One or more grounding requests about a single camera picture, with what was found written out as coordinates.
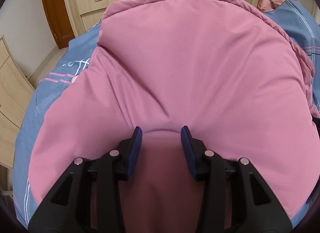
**blue fabric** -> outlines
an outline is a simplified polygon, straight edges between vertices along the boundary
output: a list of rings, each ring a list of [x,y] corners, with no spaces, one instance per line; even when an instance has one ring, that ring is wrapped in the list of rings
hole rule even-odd
[[[13,166],[13,194],[16,213],[19,221],[27,227],[37,209],[28,183],[28,168],[31,151],[40,128],[44,122],[44,114],[69,86],[61,80],[70,82],[72,76],[88,67],[91,55],[97,46],[100,23],[85,34],[71,40],[66,54],[57,66],[46,76],[33,93],[21,129],[15,143],[15,160]]]
[[[315,19],[300,2],[286,0],[274,11],[264,13],[271,18],[296,42],[312,60],[316,74],[312,80],[313,103],[320,110],[320,28]],[[316,201],[320,193],[319,184],[316,185],[307,202],[292,218],[293,227],[306,215],[309,208]]]

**floor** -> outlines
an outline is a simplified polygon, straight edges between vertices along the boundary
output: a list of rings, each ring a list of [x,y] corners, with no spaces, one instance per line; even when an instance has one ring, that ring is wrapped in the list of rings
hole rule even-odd
[[[50,73],[50,71],[52,69],[55,68],[55,66],[57,65],[58,61],[62,58],[62,56],[67,52],[68,48],[63,48],[61,50],[59,50],[53,57],[52,59],[49,61],[49,63],[44,67],[44,69],[42,70],[42,72],[40,73],[40,75],[38,76],[38,78],[36,79],[36,81],[34,82],[33,86],[34,88],[38,87],[39,82]]]

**round metal joint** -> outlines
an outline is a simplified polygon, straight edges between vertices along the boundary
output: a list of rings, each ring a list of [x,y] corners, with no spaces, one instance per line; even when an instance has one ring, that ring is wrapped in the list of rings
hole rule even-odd
[[[205,155],[205,156],[208,156],[208,157],[212,157],[212,156],[214,156],[214,151],[206,150],[206,151],[204,152],[204,155]]]
[[[119,153],[118,150],[111,150],[109,154],[110,154],[110,156],[112,156],[112,157],[116,157],[116,156],[118,156],[120,153]]]
[[[240,162],[243,164],[243,165],[248,165],[250,162],[247,158],[241,158],[240,159]]]
[[[75,163],[75,165],[80,165],[83,163],[83,159],[82,158],[77,158],[73,161]]]

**white wall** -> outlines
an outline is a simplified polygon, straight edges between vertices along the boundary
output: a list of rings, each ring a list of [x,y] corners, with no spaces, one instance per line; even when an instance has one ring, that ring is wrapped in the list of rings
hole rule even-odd
[[[0,37],[22,72],[30,78],[56,47],[42,0],[6,0],[0,9]]]

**baseboard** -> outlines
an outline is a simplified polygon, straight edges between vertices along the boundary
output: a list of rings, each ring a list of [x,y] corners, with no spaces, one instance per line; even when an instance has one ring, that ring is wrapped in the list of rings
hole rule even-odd
[[[45,66],[49,63],[49,61],[53,58],[53,56],[59,51],[59,48],[55,46],[53,50],[45,57],[45,59],[40,63],[37,69],[32,73],[31,77],[29,78],[29,82],[34,86],[35,81],[44,70]]]

